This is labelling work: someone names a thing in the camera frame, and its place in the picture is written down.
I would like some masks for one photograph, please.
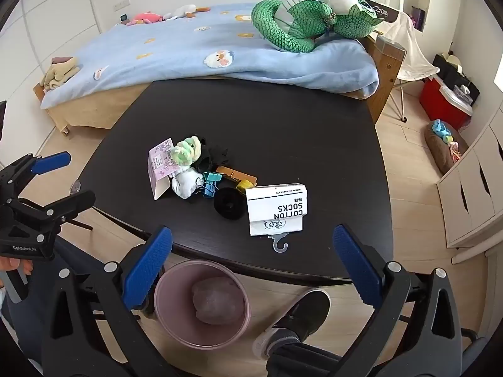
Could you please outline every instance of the blue blanket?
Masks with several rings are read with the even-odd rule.
[[[353,40],[325,35],[308,54],[281,52],[250,21],[253,4],[211,7],[195,18],[116,25],[77,52],[80,72],[48,92],[42,109],[95,92],[210,75],[372,95],[377,69]]]

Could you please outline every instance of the chair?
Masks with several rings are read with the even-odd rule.
[[[386,0],[386,5],[390,5],[391,0]],[[400,71],[397,76],[397,84],[393,89],[400,89],[401,94],[401,106],[398,104],[393,97],[393,92],[390,97],[397,109],[399,109],[400,119],[402,122],[406,123],[407,118],[405,116],[405,105],[403,101],[403,87],[409,83],[416,82],[418,80],[430,77],[440,72],[440,69],[433,66],[421,52],[419,44],[416,40],[416,31],[414,29],[411,18],[403,12],[404,0],[400,0],[399,14],[398,18],[393,24],[388,22],[382,22],[376,29],[376,31],[383,33],[383,35],[403,46],[407,51],[406,58],[404,59]]]

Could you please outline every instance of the storage box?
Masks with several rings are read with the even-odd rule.
[[[473,114],[472,108],[460,102],[436,75],[424,84],[419,102],[430,120],[443,120],[456,130]]]

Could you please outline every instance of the power outlet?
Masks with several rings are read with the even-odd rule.
[[[121,2],[114,5],[114,12],[121,10],[131,4],[130,0],[122,0]]]

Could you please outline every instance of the sock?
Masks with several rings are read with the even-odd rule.
[[[269,357],[276,349],[290,343],[300,343],[298,336],[288,329],[278,327],[271,336],[266,346],[266,355]]]

